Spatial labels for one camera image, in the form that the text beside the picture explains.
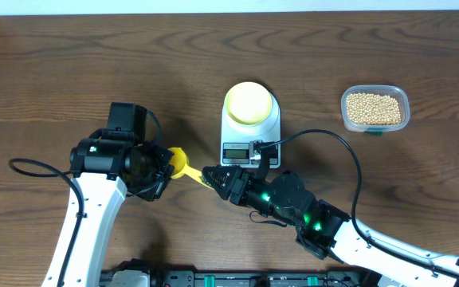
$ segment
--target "plastic container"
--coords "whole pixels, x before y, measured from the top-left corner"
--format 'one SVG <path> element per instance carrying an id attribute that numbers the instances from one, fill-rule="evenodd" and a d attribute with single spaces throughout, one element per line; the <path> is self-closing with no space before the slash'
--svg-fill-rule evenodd
<path id="1" fill-rule="evenodd" d="M 350 120 L 347 110 L 347 97 L 352 93 L 372 93 L 380 96 L 391 96 L 398 101 L 399 114 L 402 118 L 400 124 L 385 124 L 385 125 L 369 125 L 357 124 Z M 405 92 L 398 87 L 389 85 L 357 85 L 349 88 L 341 97 L 341 113 L 343 114 L 344 127 L 352 132 L 392 132 L 397 131 L 406 126 L 410 120 L 410 107 L 408 105 L 408 97 Z"/>

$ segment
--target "wooden table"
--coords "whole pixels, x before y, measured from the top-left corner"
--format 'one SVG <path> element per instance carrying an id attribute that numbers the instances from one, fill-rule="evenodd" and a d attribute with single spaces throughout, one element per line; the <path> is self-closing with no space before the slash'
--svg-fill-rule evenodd
<path id="1" fill-rule="evenodd" d="M 459 255 L 459 12 L 0 17 L 0 286 L 41 284 L 68 196 L 59 179 L 18 175 L 8 159 L 67 170 L 70 149 L 105 127 L 111 102 L 127 101 L 155 112 L 163 146 L 183 147 L 193 167 L 215 165 L 224 95 L 241 81 L 271 89 L 283 136 L 325 128 L 352 145 L 366 224 Z M 404 130 L 344 128 L 340 97 L 362 84 L 405 90 Z M 341 144 L 310 135 L 283 151 L 281 171 L 350 212 L 355 166 Z M 104 267 L 130 258 L 198 269 L 341 266 L 305 252 L 292 228 L 251 223 L 249 212 L 177 179 L 157 202 L 123 204 Z"/>

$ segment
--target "white wall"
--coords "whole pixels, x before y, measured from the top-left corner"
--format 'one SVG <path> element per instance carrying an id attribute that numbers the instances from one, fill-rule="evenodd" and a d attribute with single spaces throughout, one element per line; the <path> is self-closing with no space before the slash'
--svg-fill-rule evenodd
<path id="1" fill-rule="evenodd" d="M 459 0 L 0 0 L 0 16 L 347 10 L 459 10 Z"/>

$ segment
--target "wood grain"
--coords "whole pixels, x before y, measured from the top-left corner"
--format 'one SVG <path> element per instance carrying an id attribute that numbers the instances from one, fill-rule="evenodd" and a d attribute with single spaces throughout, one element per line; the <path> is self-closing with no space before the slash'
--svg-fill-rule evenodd
<path id="1" fill-rule="evenodd" d="M 12 17 L 0 18 L 0 286 L 41 284 L 68 196 L 60 180 L 17 175 L 8 159 L 66 170 L 70 149 L 105 126 L 110 103 L 128 101 L 155 112 L 162 145 L 183 147 L 193 167 L 214 165 L 222 101 L 240 81 L 267 84 L 284 136 L 325 128 L 352 145 L 366 224 L 459 255 L 459 12 Z M 404 130 L 345 130 L 340 97 L 362 84 L 406 91 Z M 350 211 L 355 167 L 333 139 L 284 145 L 285 169 Z M 248 212 L 175 180 L 157 202 L 124 203 L 104 267 L 130 258 L 198 269 L 340 266 L 303 251 L 291 228 L 252 224 Z"/>

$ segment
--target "yellow scoop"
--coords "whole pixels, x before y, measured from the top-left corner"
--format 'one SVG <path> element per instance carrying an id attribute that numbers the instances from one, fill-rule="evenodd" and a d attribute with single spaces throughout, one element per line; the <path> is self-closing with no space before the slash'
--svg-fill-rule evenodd
<path id="1" fill-rule="evenodd" d="M 201 183 L 205 187 L 207 186 L 202 180 L 202 173 L 197 169 L 189 167 L 189 159 L 187 155 L 180 147 L 170 147 L 168 148 L 169 151 L 172 151 L 175 155 L 171 159 L 170 164 L 175 167 L 173 170 L 173 174 L 171 175 L 172 179 L 179 179 L 183 175 L 189 175 L 193 180 Z"/>

